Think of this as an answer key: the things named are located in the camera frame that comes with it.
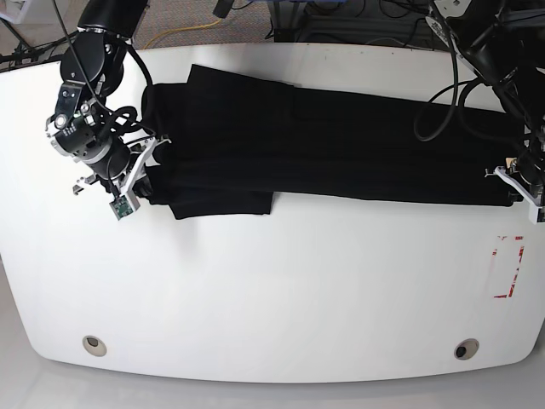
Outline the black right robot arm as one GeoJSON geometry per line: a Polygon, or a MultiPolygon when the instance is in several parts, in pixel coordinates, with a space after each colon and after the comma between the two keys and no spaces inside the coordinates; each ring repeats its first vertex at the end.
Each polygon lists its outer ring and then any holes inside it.
{"type": "Polygon", "coordinates": [[[123,80],[123,61],[130,55],[146,81],[146,108],[152,108],[152,77],[132,45],[148,7],[147,1],[88,2],[76,37],[67,40],[60,62],[63,84],[45,125],[56,151],[92,171],[77,181],[73,192],[103,184],[113,196],[110,206],[117,218],[137,211],[139,199],[152,194],[145,164],[169,139],[157,132],[148,111],[106,105],[123,80]]]}

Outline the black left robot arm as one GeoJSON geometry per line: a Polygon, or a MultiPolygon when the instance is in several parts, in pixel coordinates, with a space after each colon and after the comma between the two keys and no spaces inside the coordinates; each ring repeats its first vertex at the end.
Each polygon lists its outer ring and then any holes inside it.
{"type": "Polygon", "coordinates": [[[453,66],[452,101],[470,135],[511,147],[515,156],[494,168],[529,205],[529,218],[544,221],[544,8],[515,1],[431,1],[427,24],[445,43],[453,64],[462,62],[475,78],[461,84],[453,66]],[[487,134],[467,120],[465,102],[478,86],[493,90],[505,113],[523,124],[509,135],[487,134]]]}

